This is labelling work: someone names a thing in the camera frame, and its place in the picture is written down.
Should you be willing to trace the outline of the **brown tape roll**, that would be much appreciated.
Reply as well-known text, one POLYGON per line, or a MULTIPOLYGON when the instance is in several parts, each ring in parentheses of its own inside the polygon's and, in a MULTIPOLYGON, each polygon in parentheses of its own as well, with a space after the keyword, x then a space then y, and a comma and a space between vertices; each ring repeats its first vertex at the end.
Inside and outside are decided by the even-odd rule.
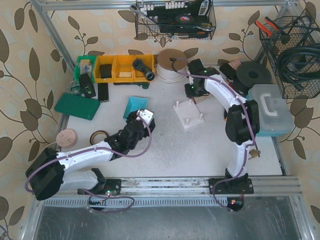
POLYGON ((101 141, 104 141, 109 134, 104 130, 97 130, 93 132, 89 138, 89 143, 93 146, 95 144, 100 143, 101 141))

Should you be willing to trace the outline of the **blue plastic tray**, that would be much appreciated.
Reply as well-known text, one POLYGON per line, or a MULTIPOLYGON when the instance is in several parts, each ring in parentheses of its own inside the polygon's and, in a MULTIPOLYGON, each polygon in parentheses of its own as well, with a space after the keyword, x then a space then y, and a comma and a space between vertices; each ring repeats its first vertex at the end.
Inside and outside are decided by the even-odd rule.
POLYGON ((123 114, 123 120, 127 123, 131 112, 137 112, 138 110, 146 109, 148 105, 148 99, 143 97, 130 96, 127 101, 127 105, 123 114))

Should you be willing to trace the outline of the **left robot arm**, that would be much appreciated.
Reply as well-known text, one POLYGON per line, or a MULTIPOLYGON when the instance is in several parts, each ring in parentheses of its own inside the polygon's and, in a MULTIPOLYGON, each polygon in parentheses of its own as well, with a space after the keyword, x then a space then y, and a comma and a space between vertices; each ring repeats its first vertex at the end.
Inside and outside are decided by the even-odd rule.
POLYGON ((93 166, 121 157, 142 156, 147 148, 134 155, 129 152, 142 139, 151 140, 155 126, 154 113, 139 109, 129 114, 123 129, 99 143, 67 152, 46 147, 25 172, 25 190, 34 194, 38 201, 66 190, 82 189, 88 194, 98 194, 104 188, 105 178, 93 166))

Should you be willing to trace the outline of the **black orange screwdriver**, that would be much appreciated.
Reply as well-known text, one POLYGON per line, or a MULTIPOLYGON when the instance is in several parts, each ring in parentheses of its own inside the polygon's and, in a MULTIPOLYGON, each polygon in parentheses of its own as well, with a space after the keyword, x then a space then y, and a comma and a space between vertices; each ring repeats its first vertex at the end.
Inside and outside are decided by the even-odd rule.
POLYGON ((226 111, 224 111, 223 117, 224 117, 224 120, 225 120, 225 121, 228 119, 228 113, 227 113, 226 111))

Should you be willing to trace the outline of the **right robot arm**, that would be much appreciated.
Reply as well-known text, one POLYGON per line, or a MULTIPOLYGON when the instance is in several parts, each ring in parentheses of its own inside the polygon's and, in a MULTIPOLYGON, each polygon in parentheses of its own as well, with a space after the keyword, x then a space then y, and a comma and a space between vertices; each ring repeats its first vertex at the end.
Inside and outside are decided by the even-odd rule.
POLYGON ((258 103, 238 94, 215 68, 205 68, 200 59, 190 61, 187 68, 192 81, 186 85, 187 96, 212 95, 226 111, 225 133, 234 144, 226 171, 232 179, 244 176, 250 147, 256 145, 256 135, 260 131, 258 103))

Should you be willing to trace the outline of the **white peg base plate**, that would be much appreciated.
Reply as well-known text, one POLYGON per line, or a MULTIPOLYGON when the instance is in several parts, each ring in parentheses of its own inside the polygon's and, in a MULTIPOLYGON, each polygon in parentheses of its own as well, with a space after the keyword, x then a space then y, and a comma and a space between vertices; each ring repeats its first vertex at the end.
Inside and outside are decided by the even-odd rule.
POLYGON ((184 102, 177 100, 172 108, 185 130, 205 122, 203 114, 199 112, 192 99, 184 102))

